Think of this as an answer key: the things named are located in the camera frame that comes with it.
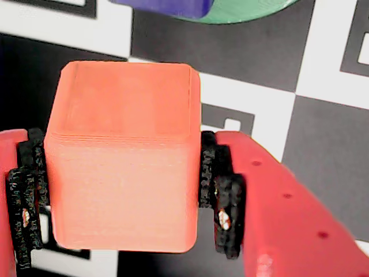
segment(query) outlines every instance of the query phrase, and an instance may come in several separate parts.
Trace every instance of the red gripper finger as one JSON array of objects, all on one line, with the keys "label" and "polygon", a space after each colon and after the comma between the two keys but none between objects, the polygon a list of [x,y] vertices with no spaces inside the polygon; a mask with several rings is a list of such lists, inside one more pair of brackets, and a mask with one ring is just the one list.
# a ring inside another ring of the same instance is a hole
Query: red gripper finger
[{"label": "red gripper finger", "polygon": [[27,131],[23,129],[0,132],[0,276],[16,275],[6,204],[5,178],[9,170],[17,167],[17,144],[27,139]]},{"label": "red gripper finger", "polygon": [[247,184],[247,277],[368,277],[353,236],[293,174],[249,136],[218,132]]}]

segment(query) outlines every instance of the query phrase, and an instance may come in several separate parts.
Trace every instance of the orange cube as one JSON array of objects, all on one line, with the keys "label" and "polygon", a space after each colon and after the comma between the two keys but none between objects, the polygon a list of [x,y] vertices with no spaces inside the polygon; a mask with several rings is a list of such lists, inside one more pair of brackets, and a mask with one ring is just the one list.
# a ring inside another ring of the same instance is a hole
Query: orange cube
[{"label": "orange cube", "polygon": [[185,252],[197,237],[198,73],[72,62],[44,141],[54,235],[69,249]]}]

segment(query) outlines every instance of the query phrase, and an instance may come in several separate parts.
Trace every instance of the green plate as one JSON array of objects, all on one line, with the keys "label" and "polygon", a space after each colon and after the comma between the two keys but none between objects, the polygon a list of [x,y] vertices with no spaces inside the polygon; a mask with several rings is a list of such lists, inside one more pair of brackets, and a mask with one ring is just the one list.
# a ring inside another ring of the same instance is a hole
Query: green plate
[{"label": "green plate", "polygon": [[250,21],[276,13],[297,0],[215,0],[210,12],[200,19],[180,18],[204,24]]}]

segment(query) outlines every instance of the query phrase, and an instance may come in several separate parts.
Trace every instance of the screw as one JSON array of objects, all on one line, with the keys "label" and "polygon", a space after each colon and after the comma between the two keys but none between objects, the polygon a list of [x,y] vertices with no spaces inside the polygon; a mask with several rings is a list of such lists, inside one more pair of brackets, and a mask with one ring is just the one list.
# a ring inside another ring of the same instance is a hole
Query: screw
[{"label": "screw", "polygon": [[227,231],[231,227],[231,220],[223,209],[219,211],[219,223],[225,231]]},{"label": "screw", "polygon": [[29,212],[27,211],[27,209],[23,209],[22,217],[23,217],[23,228],[26,228],[29,222]]}]

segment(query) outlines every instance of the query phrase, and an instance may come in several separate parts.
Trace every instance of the checkerboard pattern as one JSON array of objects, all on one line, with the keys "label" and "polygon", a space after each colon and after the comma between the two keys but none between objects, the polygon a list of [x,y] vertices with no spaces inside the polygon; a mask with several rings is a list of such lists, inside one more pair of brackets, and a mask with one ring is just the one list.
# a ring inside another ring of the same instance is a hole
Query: checkerboard pattern
[{"label": "checkerboard pattern", "polygon": [[[188,63],[201,72],[203,130],[251,134],[369,253],[368,0],[300,0],[231,25],[108,0],[0,0],[0,33],[0,129],[46,128],[68,61]],[[243,276],[241,259],[214,251],[211,211],[200,212],[198,241],[181,255],[68,251],[42,213],[39,276]]]}]

